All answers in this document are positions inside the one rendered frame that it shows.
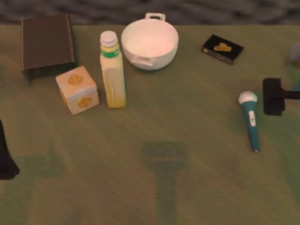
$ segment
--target white bottle cap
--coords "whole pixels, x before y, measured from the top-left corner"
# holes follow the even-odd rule
[[[113,31],[104,31],[100,35],[100,44],[105,47],[114,46],[118,42],[117,34]]]

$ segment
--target microphone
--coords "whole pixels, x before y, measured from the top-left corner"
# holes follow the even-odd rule
[[[253,152],[259,152],[259,140],[258,131],[255,119],[255,106],[257,102],[257,96],[251,91],[245,91],[240,94],[238,102],[244,112],[249,139]]]

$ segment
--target black object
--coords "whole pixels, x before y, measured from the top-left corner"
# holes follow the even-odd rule
[[[12,180],[19,173],[18,166],[9,154],[2,121],[0,120],[0,180]]]
[[[176,225],[176,172],[185,166],[187,153],[180,142],[148,142],[142,163],[156,179],[157,225]]]
[[[35,77],[59,75],[76,67],[68,14],[23,19],[21,28],[22,74],[28,85]]]
[[[211,37],[202,46],[203,53],[230,65],[233,65],[234,61],[243,49],[244,47],[214,34],[211,35]]]
[[[281,116],[285,99],[300,99],[300,91],[283,90],[279,78],[265,78],[262,82],[263,111],[266,115]]]

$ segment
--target juice bottle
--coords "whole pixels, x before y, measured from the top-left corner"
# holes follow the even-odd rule
[[[107,105],[123,108],[126,105],[123,59],[115,32],[105,31],[100,35],[100,50]]]

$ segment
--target bottle neck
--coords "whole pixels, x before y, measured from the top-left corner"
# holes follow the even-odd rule
[[[106,58],[114,58],[119,55],[120,47],[119,44],[115,44],[113,46],[107,47],[104,45],[100,46],[101,54]]]

